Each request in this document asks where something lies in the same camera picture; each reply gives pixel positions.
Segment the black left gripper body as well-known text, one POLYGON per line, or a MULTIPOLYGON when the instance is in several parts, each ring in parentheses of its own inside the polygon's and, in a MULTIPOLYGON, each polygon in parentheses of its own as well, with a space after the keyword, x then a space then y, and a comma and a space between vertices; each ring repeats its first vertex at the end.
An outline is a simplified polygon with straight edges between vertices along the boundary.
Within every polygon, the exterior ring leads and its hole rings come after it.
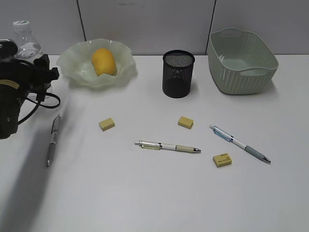
POLYGON ((7 139, 17 132, 18 126, 28 120, 36 110, 41 106, 47 109, 59 107, 56 105, 48 106, 42 104, 45 97, 49 96, 59 100, 59 96, 48 93, 47 89, 51 82, 59 78, 57 68, 47 70, 40 68, 39 60, 35 60, 31 66, 32 77, 38 78, 37 90, 28 90, 23 85, 20 74, 26 73, 26 68, 22 64, 23 60, 11 59, 0 63, 0 138, 7 139), (22 119, 19 114, 24 101, 30 101, 35 104, 34 108, 22 119))

